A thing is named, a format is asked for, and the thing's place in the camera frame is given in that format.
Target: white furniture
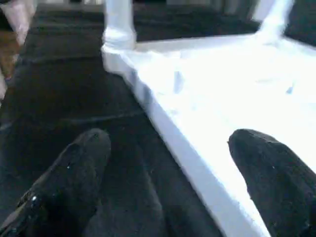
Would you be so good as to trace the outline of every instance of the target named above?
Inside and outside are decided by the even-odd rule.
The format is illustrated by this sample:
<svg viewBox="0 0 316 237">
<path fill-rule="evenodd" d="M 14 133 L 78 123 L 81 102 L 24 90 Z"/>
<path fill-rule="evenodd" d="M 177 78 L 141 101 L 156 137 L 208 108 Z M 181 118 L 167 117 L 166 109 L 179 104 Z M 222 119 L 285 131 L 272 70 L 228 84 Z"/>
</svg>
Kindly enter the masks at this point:
<svg viewBox="0 0 316 237">
<path fill-rule="evenodd" d="M 105 69 L 123 76 L 228 237 L 270 236 L 228 150 L 235 129 L 276 137 L 316 171 L 316 50 L 283 37 L 292 4 L 276 1 L 255 34 L 137 43 L 131 0 L 106 0 Z"/>
<path fill-rule="evenodd" d="M 35 12 L 34 5 L 29 0 L 12 0 L 6 4 L 0 4 L 0 7 L 17 34 L 18 43 L 24 44 L 31 18 Z"/>
</svg>

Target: black fabric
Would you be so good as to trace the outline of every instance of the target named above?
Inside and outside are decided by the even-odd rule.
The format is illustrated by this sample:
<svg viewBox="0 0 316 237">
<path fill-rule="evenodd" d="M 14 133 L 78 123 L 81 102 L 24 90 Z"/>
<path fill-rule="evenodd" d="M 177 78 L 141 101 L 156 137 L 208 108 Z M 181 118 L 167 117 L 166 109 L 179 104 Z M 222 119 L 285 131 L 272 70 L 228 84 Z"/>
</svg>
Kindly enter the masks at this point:
<svg viewBox="0 0 316 237">
<path fill-rule="evenodd" d="M 235 131 L 229 147 L 271 236 L 299 236 L 310 224 L 316 175 L 286 145 L 257 131 Z M 302 236 L 313 237 L 314 228 Z"/>
<path fill-rule="evenodd" d="M 289 15 L 285 35 L 316 46 L 316 1 L 296 0 Z"/>
<path fill-rule="evenodd" d="M 103 21 L 79 5 L 38 6 L 0 108 L 0 222 L 68 143 L 99 127 L 112 156 L 86 236 L 221 237 L 122 78 L 104 71 Z M 136 6 L 135 25 L 139 40 L 256 30 L 208 9 L 158 5 Z"/>
</svg>

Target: white chair leg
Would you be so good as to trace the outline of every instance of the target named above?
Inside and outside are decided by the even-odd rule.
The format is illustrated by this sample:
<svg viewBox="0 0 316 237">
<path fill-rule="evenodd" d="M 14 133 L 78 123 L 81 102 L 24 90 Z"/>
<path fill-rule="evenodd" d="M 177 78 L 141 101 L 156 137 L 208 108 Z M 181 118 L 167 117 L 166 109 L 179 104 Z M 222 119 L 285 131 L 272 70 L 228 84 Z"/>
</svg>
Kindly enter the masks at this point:
<svg viewBox="0 0 316 237">
<path fill-rule="evenodd" d="M 17 34 L 20 45 L 24 44 L 26 34 L 30 27 L 32 9 L 28 8 L 24 0 L 13 0 L 9 3 L 0 5 L 9 24 Z"/>
<path fill-rule="evenodd" d="M 132 0 L 105 1 L 106 29 L 104 46 L 111 49 L 134 49 L 136 33 L 133 24 Z"/>
</svg>

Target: white wooden frame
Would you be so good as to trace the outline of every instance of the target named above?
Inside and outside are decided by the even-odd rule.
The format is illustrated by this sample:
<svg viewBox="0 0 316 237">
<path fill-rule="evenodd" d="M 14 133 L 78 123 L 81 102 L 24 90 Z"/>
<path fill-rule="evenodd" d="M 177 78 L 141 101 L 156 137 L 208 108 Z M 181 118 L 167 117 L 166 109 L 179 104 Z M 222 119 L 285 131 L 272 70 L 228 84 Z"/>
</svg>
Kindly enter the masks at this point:
<svg viewBox="0 0 316 237">
<path fill-rule="evenodd" d="M 208 84 L 209 78 L 206 77 L 206 75 L 220 77 L 212 71 L 208 72 L 207 69 L 223 66 L 225 60 L 229 61 L 229 58 L 234 55 L 246 53 L 250 57 L 247 52 L 254 54 L 252 61 L 264 58 L 266 52 L 268 51 L 269 54 L 271 51 L 272 54 L 285 60 L 284 63 L 291 58 L 290 63 L 304 62 L 301 64 L 305 67 L 304 70 L 312 69 L 316 59 L 315 48 L 283 37 L 288 12 L 292 5 L 293 0 L 276 1 L 260 30 L 255 34 L 137 43 L 132 24 L 131 0 L 106 0 L 107 28 L 104 31 L 102 46 L 105 69 L 123 76 L 131 87 L 152 124 L 173 153 L 175 160 L 227 237 L 270 236 L 228 150 L 226 141 L 235 129 L 249 127 L 274 135 L 304 157 L 304 161 L 316 171 L 314 158 L 304 153 L 311 143 L 308 140 L 316 134 L 316 129 L 307 126 L 309 123 L 306 118 L 310 118 L 311 114 L 300 111 L 301 106 L 298 106 L 297 101 L 293 102 L 293 97 L 289 99 L 286 95 L 271 96 L 271 100 L 274 100 L 273 104 L 276 104 L 277 99 L 277 105 L 275 108 L 263 109 L 268 103 L 266 98 L 262 99 L 267 91 L 258 89 L 253 84 L 249 87 L 251 85 L 247 82 L 239 82 L 238 73 L 235 81 L 229 81 L 233 83 L 231 86 L 225 83 Z M 225 59 L 220 60 L 222 65 L 217 63 L 215 67 L 212 67 L 209 62 L 217 61 L 219 55 L 226 56 Z M 188 67 L 185 67 L 183 59 L 190 62 L 187 63 Z M 193 65 L 196 65 L 198 69 L 187 70 Z M 188 79 L 190 73 L 196 75 L 197 72 L 194 71 L 200 70 L 202 73 L 199 77 L 204 77 L 203 80 L 197 79 L 193 82 Z M 271 71 L 271 67 L 268 69 L 263 64 L 257 70 Z M 281 70 L 280 67 L 273 73 L 279 74 Z M 214 95 L 208 99 L 203 98 L 211 104 L 207 109 L 205 106 L 199 107 L 199 103 L 203 104 L 203 100 L 195 100 L 192 96 L 199 93 Z M 241 96 L 245 94 L 253 100 L 249 101 Z M 237 103 L 242 104 L 244 111 L 247 110 L 246 107 L 253 106 L 252 103 L 255 103 L 257 108 L 261 108 L 257 113 L 262 113 L 262 117 L 264 114 L 278 113 L 277 107 L 280 104 L 290 109 L 282 111 L 282 115 L 277 114 L 279 120 L 274 122 L 274 125 L 266 122 L 269 121 L 267 116 L 266 120 L 259 120 L 258 117 L 247 120 L 246 117 L 241 116 L 236 121 L 227 122 L 225 119 L 232 114 L 234 108 L 225 101 L 225 96 L 234 97 L 234 100 L 238 102 L 233 104 L 235 106 Z M 293 110 L 302 116 L 295 117 L 295 121 L 287 119 L 285 122 L 284 118 L 287 117 L 284 116 L 292 115 L 293 117 L 293 114 L 288 114 Z M 295 136 L 300 137 L 300 140 L 286 132 L 286 128 L 289 127 L 302 135 Z M 302 143 L 302 137 L 306 137 L 307 142 L 299 146 L 298 143 Z"/>
</svg>

